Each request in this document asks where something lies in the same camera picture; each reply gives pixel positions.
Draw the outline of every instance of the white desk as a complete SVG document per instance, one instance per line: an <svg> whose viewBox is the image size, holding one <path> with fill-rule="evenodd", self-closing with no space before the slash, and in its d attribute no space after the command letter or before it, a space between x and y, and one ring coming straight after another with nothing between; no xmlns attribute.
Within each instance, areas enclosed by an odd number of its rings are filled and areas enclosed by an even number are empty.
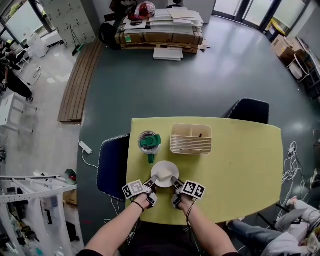
<svg viewBox="0 0 320 256"><path fill-rule="evenodd" d="M12 93L9 96L1 99L0 126L3 126L7 129L14 131L14 132L17 132L17 133L20 133L20 130L28 132L28 133L33 133L34 132L33 130L25 128L25 127L21 126L20 124L11 121L12 110L23 113L23 111L21 109L14 106L15 101L21 102L22 104L25 104L27 107L34 109L35 111L38 109L37 107L30 105L25 100L16 96L15 93Z"/></svg>

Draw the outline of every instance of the navy chair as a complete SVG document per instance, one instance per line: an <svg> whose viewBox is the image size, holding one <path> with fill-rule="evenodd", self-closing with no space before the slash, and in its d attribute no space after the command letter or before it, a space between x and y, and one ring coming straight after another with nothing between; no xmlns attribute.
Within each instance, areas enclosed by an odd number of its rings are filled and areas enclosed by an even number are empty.
<svg viewBox="0 0 320 256"><path fill-rule="evenodd" d="M269 104L252 98L242 98L222 118L251 121L267 125L269 122Z"/></svg>
<svg viewBox="0 0 320 256"><path fill-rule="evenodd" d="M269 104L263 101L243 98L225 113L222 118L268 124ZM124 202L122 188L126 185L127 161L130 134L104 141L101 145L97 186L110 197Z"/></svg>
<svg viewBox="0 0 320 256"><path fill-rule="evenodd" d="M110 197L125 202L122 188L127 180L127 162L130 134L104 141L101 145L97 187Z"/></svg>

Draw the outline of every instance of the jeans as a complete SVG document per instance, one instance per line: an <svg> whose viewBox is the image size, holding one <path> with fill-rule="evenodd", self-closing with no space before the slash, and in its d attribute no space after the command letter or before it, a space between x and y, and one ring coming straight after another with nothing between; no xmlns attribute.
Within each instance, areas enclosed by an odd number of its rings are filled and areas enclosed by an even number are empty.
<svg viewBox="0 0 320 256"><path fill-rule="evenodd" d="M263 251L282 233L275 230L265 229L259 226L250 226L239 220L229 222L228 228L235 237L250 250Z"/></svg>

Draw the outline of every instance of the red object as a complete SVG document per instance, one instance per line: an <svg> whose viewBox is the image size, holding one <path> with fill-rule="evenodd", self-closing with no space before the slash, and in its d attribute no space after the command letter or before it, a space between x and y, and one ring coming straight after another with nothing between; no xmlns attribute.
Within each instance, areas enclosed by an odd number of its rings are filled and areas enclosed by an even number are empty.
<svg viewBox="0 0 320 256"><path fill-rule="evenodd" d="M155 15L155 11L156 6L150 1L145 1L140 3L134 12L130 11L128 13L128 18L131 21L146 20Z"/></svg>
<svg viewBox="0 0 320 256"><path fill-rule="evenodd" d="M75 175L69 175L69 179L76 182L77 181L77 177Z"/></svg>

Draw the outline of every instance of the black sleeve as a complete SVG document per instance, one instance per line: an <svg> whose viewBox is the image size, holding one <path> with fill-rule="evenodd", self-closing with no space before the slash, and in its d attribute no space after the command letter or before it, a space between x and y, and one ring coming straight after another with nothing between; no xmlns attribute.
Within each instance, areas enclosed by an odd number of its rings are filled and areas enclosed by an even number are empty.
<svg viewBox="0 0 320 256"><path fill-rule="evenodd" d="M239 252L229 252L223 256L240 256L241 254Z"/></svg>
<svg viewBox="0 0 320 256"><path fill-rule="evenodd" d="M76 256L102 256L102 255L94 250L82 250Z"/></svg>

